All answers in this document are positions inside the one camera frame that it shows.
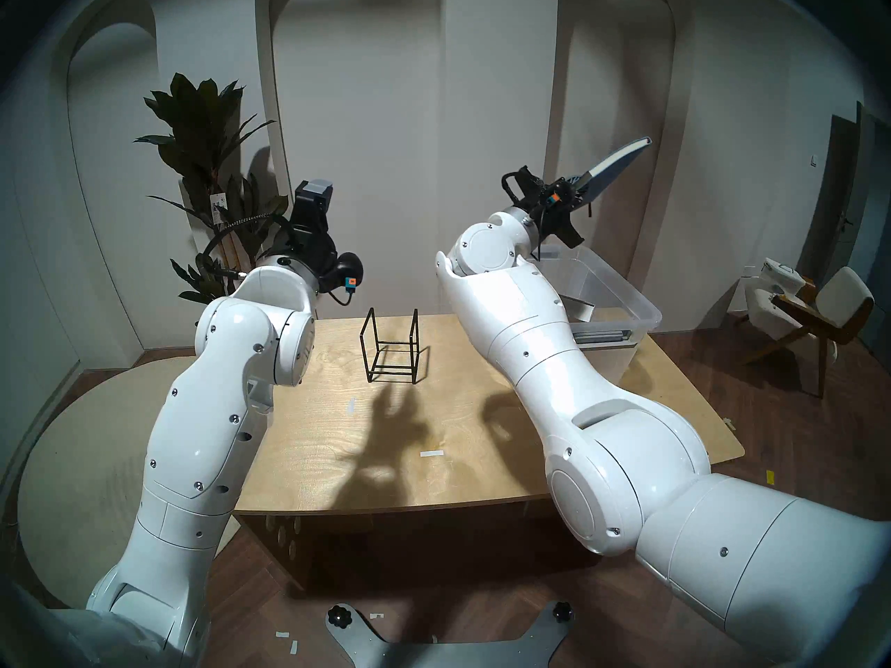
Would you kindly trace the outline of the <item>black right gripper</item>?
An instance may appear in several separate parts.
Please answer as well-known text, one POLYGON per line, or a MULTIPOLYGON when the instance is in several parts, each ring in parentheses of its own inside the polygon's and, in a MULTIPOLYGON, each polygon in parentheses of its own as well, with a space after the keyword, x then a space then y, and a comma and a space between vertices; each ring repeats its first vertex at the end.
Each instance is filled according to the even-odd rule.
POLYGON ((562 176, 547 186, 541 181, 519 180, 519 189, 523 193, 519 207, 531 218, 538 234, 534 249, 540 249, 550 236, 556 236, 568 248, 583 244, 584 239, 573 226, 570 216, 582 208, 587 211, 587 216, 592 216, 592 192, 573 189, 584 185, 586 175, 562 176))

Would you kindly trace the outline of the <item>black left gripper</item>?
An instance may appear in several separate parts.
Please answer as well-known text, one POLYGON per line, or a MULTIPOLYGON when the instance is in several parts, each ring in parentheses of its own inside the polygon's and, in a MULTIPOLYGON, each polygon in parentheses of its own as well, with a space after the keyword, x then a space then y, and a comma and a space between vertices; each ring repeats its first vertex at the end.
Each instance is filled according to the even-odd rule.
POLYGON ((329 232, 318 224, 291 218, 285 232, 284 258, 302 264, 315 278, 318 291, 355 291, 363 283, 359 256, 339 254, 329 232))

